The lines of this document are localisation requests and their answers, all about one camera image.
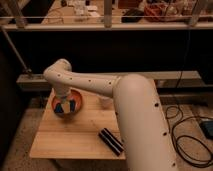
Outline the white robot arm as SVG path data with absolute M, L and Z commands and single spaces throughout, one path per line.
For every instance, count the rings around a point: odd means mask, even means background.
M 148 78 L 76 73 L 65 59 L 47 67 L 43 76 L 60 99 L 73 87 L 113 100 L 128 171 L 179 171 L 161 102 Z

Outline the blue and white gripper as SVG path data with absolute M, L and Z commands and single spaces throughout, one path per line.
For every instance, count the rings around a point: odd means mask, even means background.
M 74 99 L 54 99 L 54 112 L 57 114 L 68 114 L 75 111 L 76 102 Z

